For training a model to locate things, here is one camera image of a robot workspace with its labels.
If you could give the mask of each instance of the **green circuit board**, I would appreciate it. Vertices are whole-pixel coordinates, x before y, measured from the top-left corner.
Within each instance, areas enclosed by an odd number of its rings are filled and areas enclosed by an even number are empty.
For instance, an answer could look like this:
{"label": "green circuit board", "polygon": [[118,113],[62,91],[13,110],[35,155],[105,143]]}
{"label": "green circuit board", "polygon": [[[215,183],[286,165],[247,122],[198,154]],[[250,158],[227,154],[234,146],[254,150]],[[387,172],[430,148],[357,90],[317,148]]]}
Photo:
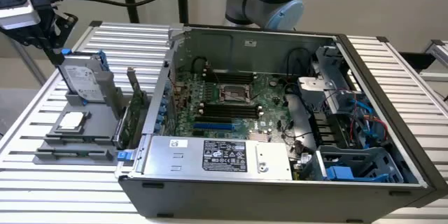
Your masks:
{"label": "green circuit board", "polygon": [[[247,100],[230,96],[231,101],[221,97],[222,86],[247,87]],[[205,82],[202,77],[189,72],[177,73],[175,76],[175,106],[177,125],[175,136],[253,139],[265,138],[269,135],[269,142],[283,142],[281,131],[277,130],[277,121],[282,127],[289,122],[287,107],[282,103],[283,86],[278,84],[278,77],[271,74],[257,74],[251,82],[245,85]],[[231,130],[197,130],[193,128],[194,118],[199,116],[199,104],[234,104],[261,106],[262,115],[258,119],[231,118]]]}

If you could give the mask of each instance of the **power supply label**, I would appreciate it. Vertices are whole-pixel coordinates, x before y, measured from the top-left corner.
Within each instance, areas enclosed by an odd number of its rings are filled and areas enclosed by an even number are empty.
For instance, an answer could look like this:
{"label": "power supply label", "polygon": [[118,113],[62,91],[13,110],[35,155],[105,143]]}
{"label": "power supply label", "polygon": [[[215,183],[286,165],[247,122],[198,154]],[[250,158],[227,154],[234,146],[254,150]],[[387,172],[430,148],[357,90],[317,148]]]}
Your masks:
{"label": "power supply label", "polygon": [[202,169],[215,172],[246,172],[245,143],[203,141]]}

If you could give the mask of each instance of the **sticker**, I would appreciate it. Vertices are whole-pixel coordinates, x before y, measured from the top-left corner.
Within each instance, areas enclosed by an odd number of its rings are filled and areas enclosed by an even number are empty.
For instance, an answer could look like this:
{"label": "sticker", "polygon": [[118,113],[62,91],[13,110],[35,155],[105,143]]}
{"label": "sticker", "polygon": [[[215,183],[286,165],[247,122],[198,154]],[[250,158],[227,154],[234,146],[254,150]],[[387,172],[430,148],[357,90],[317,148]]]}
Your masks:
{"label": "sticker", "polygon": [[243,41],[243,46],[245,47],[255,47],[257,46],[255,40],[245,40]]}
{"label": "sticker", "polygon": [[169,147],[171,148],[186,148],[187,140],[186,139],[170,139]]}
{"label": "sticker", "polygon": [[103,102],[99,85],[91,69],[79,66],[65,66],[67,78],[77,94],[90,102]]}
{"label": "sticker", "polygon": [[245,142],[203,141],[202,169],[246,172]]}

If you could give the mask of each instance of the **slatted platform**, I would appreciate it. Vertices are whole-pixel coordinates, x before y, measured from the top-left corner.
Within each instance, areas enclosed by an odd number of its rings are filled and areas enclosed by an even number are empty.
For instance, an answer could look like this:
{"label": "slatted platform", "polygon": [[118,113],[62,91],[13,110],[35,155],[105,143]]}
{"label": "slatted platform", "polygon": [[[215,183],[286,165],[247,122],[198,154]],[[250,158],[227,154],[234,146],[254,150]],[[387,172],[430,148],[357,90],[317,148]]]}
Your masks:
{"label": "slatted platform", "polygon": [[[102,48],[115,74],[119,74],[119,71],[130,65],[137,67],[139,82],[155,81],[145,78],[157,78],[155,70],[159,69],[157,64],[161,60],[154,54],[161,54],[162,49],[147,47],[159,42],[158,39],[166,32],[165,26],[103,23],[101,27],[83,34],[77,47],[82,51],[95,51]],[[153,38],[157,41],[154,44],[139,41]],[[442,132],[442,127],[446,126],[442,113],[437,112],[437,106],[430,103],[430,98],[423,95],[425,92],[418,90],[418,84],[411,82],[406,71],[397,70],[402,65],[390,55],[385,45],[367,37],[350,37],[350,40],[374,72],[379,85],[387,90],[387,97],[405,114],[409,126],[438,171],[448,179],[448,151],[445,151],[448,140]],[[155,61],[157,64],[145,65],[145,61]],[[115,81],[123,88],[130,88],[123,78]],[[154,81],[147,81],[143,87],[149,92]],[[402,95],[402,86],[409,87],[414,94]],[[58,74],[53,73],[0,141],[0,223],[163,223],[159,219],[146,220],[135,213],[115,182],[113,166],[34,165],[31,163],[31,152],[39,147],[42,136],[65,106],[65,90],[66,86]],[[418,110],[421,108],[418,105],[423,105],[427,110]],[[169,220],[169,223],[175,222],[210,223],[211,221]],[[439,199],[419,209],[401,208],[374,222],[374,224],[391,223],[448,223],[448,199]]]}

